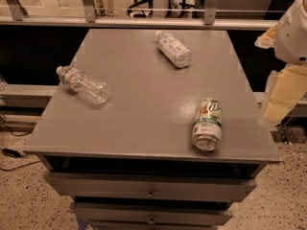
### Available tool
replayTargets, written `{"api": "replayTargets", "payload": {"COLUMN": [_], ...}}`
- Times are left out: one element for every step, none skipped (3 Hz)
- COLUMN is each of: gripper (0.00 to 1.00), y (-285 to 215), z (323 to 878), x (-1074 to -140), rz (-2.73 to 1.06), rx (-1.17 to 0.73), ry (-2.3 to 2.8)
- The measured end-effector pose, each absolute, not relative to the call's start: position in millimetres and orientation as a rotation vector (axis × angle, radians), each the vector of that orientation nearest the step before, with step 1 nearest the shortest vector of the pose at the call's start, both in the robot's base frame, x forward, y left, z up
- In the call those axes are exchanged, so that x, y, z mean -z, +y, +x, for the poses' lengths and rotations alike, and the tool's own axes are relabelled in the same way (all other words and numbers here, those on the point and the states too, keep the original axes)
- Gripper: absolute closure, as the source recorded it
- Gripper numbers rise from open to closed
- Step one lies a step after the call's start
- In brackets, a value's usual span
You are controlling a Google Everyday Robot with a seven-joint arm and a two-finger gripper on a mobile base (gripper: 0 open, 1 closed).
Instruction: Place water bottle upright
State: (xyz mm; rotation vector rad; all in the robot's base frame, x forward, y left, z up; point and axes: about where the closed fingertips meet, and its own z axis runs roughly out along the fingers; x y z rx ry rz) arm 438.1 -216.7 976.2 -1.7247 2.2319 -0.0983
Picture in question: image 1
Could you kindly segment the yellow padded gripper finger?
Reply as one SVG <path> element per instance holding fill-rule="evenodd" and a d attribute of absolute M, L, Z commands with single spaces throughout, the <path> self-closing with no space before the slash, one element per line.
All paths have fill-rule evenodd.
<path fill-rule="evenodd" d="M 306 65 L 287 63 L 280 72 L 272 70 L 261 104 L 259 125 L 266 128 L 279 125 L 306 93 Z"/>
<path fill-rule="evenodd" d="M 275 33 L 277 26 L 268 28 L 263 34 L 257 37 L 254 45 L 258 48 L 269 49 L 275 45 Z"/>

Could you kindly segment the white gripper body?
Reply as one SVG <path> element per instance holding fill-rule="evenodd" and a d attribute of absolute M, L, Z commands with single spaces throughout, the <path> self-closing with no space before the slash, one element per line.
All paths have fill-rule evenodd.
<path fill-rule="evenodd" d="M 295 0 L 280 18 L 274 40 L 275 56 L 287 63 L 307 63 L 306 0 Z"/>

